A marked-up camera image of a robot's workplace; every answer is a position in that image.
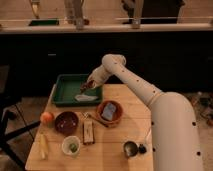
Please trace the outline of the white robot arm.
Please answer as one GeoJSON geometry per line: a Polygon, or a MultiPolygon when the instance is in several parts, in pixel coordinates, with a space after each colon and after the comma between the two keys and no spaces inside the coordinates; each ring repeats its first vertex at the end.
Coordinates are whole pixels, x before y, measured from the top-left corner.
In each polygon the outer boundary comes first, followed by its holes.
{"type": "Polygon", "coordinates": [[[123,55],[104,55],[87,81],[96,88],[115,75],[149,108],[154,171],[204,171],[195,112],[189,100],[176,92],[163,92],[125,65],[123,55]]]}

